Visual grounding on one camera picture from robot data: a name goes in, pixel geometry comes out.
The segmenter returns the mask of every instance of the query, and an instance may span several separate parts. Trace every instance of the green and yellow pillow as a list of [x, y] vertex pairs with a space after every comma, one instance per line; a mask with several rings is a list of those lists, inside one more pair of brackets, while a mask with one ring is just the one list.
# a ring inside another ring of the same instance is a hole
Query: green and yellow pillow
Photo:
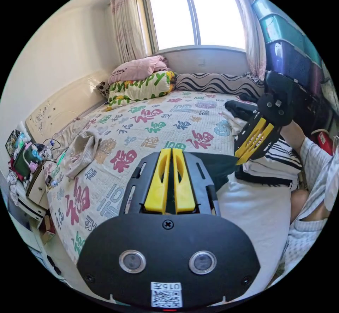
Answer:
[[109, 88], [108, 107], [110, 111], [131, 102], [154, 99], [170, 93], [176, 83], [172, 71], [156, 72], [141, 81], [118, 81]]

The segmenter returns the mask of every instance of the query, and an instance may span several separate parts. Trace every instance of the headboard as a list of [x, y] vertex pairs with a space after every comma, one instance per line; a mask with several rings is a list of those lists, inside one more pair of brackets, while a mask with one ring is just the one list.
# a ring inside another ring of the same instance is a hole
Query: headboard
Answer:
[[52, 138], [76, 117], [102, 105], [106, 100], [96, 90], [111, 72], [101, 70], [74, 81], [50, 96], [26, 119], [26, 128], [38, 143]]

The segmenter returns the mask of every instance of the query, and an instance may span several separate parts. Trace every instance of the beige cloth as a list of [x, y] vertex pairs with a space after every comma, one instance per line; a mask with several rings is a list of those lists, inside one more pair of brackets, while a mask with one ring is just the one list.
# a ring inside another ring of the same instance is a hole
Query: beige cloth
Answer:
[[91, 130], [82, 132], [75, 138], [67, 156], [68, 178], [74, 179], [94, 160], [100, 141], [98, 132]]
[[60, 143], [60, 147], [53, 149], [53, 159], [56, 160], [64, 150], [72, 143], [76, 136], [85, 128], [88, 124], [87, 118], [82, 118], [79, 120], [74, 120], [66, 128], [58, 134], [53, 135], [53, 139], [57, 140]]

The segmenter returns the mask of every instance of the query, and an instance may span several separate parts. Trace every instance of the pink folded blanket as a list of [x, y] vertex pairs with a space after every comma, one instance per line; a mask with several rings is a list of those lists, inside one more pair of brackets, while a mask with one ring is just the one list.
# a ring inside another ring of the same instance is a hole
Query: pink folded blanket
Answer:
[[169, 70], [167, 60], [161, 56], [150, 56], [144, 59], [132, 60], [117, 67], [108, 79], [111, 85], [117, 81], [140, 81], [154, 72]]

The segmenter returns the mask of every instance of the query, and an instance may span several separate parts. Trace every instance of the black and white striped cloth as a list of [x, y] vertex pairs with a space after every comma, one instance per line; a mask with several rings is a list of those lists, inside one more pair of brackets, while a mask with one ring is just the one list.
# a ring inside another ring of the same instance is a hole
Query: black and white striped cloth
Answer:
[[299, 187], [298, 174], [302, 168], [300, 159], [282, 139], [273, 144], [264, 157], [243, 165], [243, 171], [252, 176], [291, 180], [291, 191]]
[[251, 98], [259, 99], [264, 94], [264, 82], [257, 81], [250, 74], [236, 76], [218, 73], [187, 73], [177, 76], [175, 89], [232, 95], [247, 94]]

